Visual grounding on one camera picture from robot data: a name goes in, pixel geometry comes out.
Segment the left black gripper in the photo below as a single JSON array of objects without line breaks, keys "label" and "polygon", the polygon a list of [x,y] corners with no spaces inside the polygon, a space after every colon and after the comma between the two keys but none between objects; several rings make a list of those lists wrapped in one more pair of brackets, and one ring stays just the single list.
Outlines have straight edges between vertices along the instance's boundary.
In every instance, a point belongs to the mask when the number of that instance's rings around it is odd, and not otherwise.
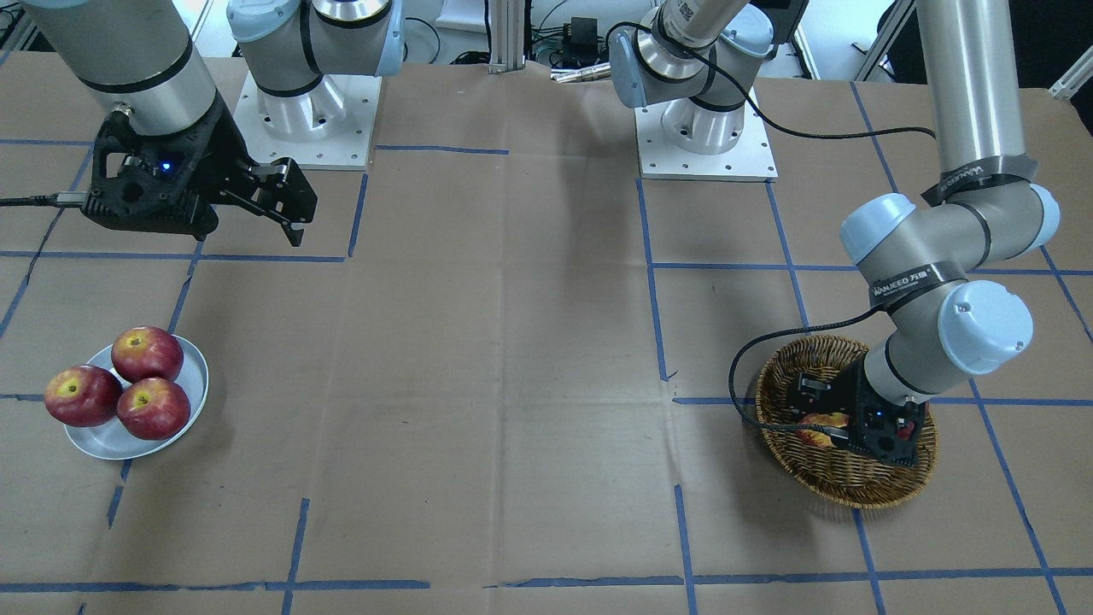
[{"label": "left black gripper", "polygon": [[832,381],[822,381],[812,372],[798,372],[787,385],[786,405],[796,423],[812,413],[846,413],[849,424],[823,425],[820,433],[827,436],[833,448],[851,450],[858,443],[858,431],[851,424],[854,400],[863,385],[863,360],[854,360]]}]

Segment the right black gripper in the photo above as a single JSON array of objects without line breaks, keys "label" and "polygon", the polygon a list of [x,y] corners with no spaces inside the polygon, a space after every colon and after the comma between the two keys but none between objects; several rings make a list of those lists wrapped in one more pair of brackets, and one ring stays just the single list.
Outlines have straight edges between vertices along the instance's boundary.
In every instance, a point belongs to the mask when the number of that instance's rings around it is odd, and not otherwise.
[{"label": "right black gripper", "polygon": [[181,227],[215,227],[213,206],[234,205],[273,220],[293,248],[301,246],[318,202],[312,184],[292,157],[269,163],[252,159],[221,93],[175,139],[186,170],[175,206]]}]

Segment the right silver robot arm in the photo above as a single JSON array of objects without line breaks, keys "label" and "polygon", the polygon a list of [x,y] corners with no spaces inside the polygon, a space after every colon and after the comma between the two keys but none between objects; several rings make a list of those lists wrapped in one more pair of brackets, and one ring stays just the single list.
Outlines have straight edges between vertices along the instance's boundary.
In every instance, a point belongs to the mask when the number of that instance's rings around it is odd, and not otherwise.
[{"label": "right silver robot arm", "polygon": [[[31,17],[105,116],[82,192],[3,199],[75,208],[110,230],[216,230],[219,205],[272,220],[303,243],[318,198],[296,159],[248,152],[171,1],[24,1]],[[343,122],[334,75],[393,75],[402,62],[399,1],[231,1],[231,35],[271,132],[321,138]]]}]

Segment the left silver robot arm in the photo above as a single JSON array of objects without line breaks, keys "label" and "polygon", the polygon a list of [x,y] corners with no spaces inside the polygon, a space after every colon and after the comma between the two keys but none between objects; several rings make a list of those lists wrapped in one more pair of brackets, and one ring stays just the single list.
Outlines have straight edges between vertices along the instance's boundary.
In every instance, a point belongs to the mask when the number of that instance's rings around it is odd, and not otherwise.
[{"label": "left silver robot arm", "polygon": [[[869,285],[870,314],[895,331],[830,383],[801,375],[790,390],[795,425],[821,442],[907,465],[926,403],[1029,346],[1033,319],[1016,295],[971,281],[976,267],[1049,241],[1061,206],[1035,184],[1021,125],[1014,40],[1004,1],[921,1],[916,7],[940,175],[926,206],[892,192],[842,223],[844,249]],[[750,88],[774,43],[769,17],[745,1],[665,1],[640,23],[606,34],[611,78],[628,108],[665,104],[669,144],[725,155],[745,133]]]}]

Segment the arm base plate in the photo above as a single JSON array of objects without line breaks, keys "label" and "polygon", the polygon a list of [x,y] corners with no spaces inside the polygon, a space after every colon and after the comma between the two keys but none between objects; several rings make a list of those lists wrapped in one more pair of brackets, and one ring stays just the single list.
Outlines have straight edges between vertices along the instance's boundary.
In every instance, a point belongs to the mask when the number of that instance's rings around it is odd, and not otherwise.
[{"label": "arm base plate", "polygon": [[274,97],[247,75],[233,118],[258,162],[295,159],[303,170],[364,172],[383,79],[325,75],[312,92]]},{"label": "arm base plate", "polygon": [[634,109],[640,176],[645,179],[765,182],[778,176],[764,122],[733,86],[741,105],[726,108],[722,91],[700,94],[700,78],[669,87],[675,100]]}]

